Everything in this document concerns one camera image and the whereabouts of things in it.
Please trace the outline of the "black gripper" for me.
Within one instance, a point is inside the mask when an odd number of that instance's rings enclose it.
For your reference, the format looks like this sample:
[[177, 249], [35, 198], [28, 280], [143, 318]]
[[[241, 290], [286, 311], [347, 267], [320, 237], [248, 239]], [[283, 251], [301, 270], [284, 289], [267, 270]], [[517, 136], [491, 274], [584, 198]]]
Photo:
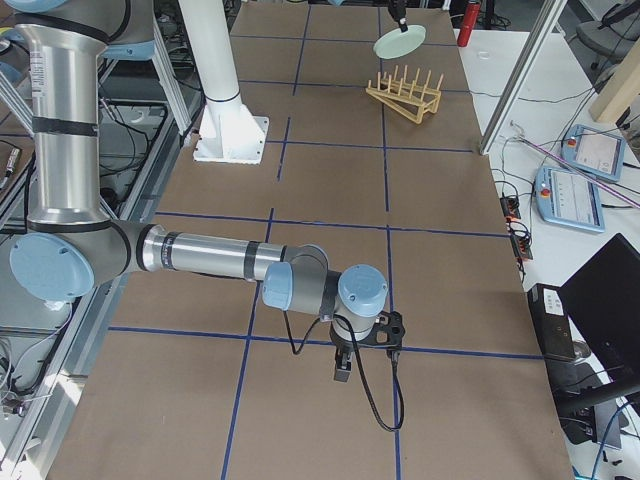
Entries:
[[347, 341], [336, 333], [330, 334], [330, 339], [336, 347], [334, 380], [346, 383], [352, 370], [351, 355], [354, 351], [351, 341]]
[[388, 11], [392, 18], [397, 20], [401, 32], [407, 31], [406, 22], [406, 1], [405, 0], [389, 0]]

